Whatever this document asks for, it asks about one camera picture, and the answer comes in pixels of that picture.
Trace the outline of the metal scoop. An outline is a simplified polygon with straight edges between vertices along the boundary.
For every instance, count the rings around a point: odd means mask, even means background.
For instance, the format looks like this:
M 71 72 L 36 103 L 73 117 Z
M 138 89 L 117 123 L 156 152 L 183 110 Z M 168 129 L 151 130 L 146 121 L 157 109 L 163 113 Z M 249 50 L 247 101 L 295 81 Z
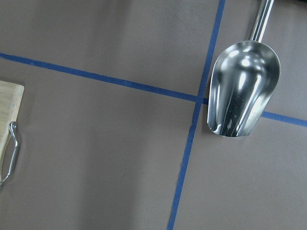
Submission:
M 249 39 L 229 46 L 213 66 L 207 124 L 217 135 L 248 136 L 273 95 L 281 64 L 262 42 L 272 7 L 261 1 Z

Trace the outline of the bamboo cutting board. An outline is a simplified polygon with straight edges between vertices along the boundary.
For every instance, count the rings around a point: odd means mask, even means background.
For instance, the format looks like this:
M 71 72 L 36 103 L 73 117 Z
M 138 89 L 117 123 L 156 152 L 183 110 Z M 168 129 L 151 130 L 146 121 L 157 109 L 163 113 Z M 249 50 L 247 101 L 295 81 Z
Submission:
M 0 82 L 0 167 L 3 167 L 3 160 L 10 137 L 13 137 L 15 147 L 10 163 L 8 175 L 0 176 L 0 184 L 12 174 L 17 160 L 19 141 L 16 137 L 17 115 L 24 93 L 24 86 L 1 81 Z

